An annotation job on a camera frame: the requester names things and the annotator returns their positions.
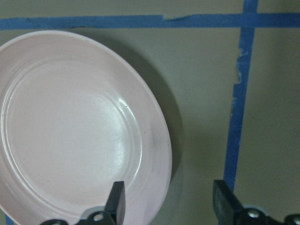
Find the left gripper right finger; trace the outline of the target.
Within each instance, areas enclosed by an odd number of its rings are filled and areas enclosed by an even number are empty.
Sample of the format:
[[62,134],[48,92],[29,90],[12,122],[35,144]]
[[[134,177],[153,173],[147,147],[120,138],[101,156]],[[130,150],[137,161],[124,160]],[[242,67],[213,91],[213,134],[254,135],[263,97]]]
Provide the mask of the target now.
[[282,222],[257,206],[243,205],[224,180],[213,182],[213,209],[221,225],[298,225],[299,214],[287,215]]

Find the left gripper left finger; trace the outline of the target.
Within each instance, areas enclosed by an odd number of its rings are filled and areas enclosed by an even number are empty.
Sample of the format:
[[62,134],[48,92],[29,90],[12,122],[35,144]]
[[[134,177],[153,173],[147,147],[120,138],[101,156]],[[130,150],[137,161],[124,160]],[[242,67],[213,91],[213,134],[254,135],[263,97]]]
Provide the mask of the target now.
[[78,225],[122,225],[126,212],[125,184],[113,183],[107,202],[103,207],[86,210],[78,220]]

